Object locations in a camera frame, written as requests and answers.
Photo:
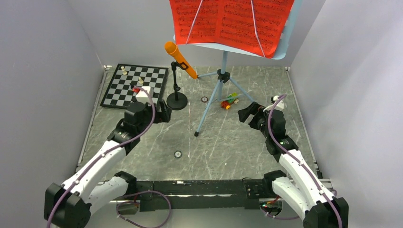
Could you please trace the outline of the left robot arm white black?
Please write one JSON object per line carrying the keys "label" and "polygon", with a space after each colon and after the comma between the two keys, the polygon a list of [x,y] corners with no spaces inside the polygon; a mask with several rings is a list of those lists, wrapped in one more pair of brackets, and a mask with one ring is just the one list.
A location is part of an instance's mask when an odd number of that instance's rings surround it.
{"label": "left robot arm white black", "polygon": [[49,228],[83,228],[91,216],[109,201],[129,200],[138,192],[137,179],[120,171],[99,184],[119,161],[140,142],[152,124],[167,123],[172,109],[164,100],[157,104],[134,101],[111,131],[101,149],[77,173],[62,184],[52,183],[45,192],[44,219]]}

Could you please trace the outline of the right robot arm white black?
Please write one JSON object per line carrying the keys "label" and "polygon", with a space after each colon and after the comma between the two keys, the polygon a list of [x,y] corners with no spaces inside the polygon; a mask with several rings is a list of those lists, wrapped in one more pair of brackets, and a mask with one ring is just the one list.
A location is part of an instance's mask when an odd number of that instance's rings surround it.
{"label": "right robot arm white black", "polygon": [[302,220],[305,228],[346,228],[349,205],[324,186],[307,165],[296,143],[286,133],[281,110],[256,102],[238,111],[239,121],[252,115],[249,126],[262,133],[268,152],[287,171],[264,174],[262,191],[282,198]]}

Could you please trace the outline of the orange toy microphone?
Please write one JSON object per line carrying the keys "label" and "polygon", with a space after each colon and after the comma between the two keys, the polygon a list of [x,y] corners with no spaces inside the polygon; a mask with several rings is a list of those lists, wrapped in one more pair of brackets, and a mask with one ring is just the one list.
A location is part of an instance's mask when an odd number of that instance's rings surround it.
{"label": "orange toy microphone", "polygon": [[176,60],[176,62],[180,64],[182,69],[185,70],[191,78],[193,79],[198,78],[195,70],[191,67],[190,63],[181,54],[178,46],[174,42],[167,41],[164,45],[164,49],[168,55],[172,56]]}

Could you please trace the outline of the black microphone stand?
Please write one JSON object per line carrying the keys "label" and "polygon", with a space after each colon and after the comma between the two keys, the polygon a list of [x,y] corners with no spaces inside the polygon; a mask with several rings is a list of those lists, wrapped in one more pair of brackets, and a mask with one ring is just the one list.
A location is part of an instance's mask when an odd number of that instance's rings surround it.
{"label": "black microphone stand", "polygon": [[180,91],[180,87],[177,84],[176,70],[177,68],[186,70],[189,68],[184,62],[178,63],[177,61],[171,63],[171,69],[173,71],[173,90],[174,92],[168,95],[166,99],[167,106],[173,110],[182,110],[188,104],[187,96]]}

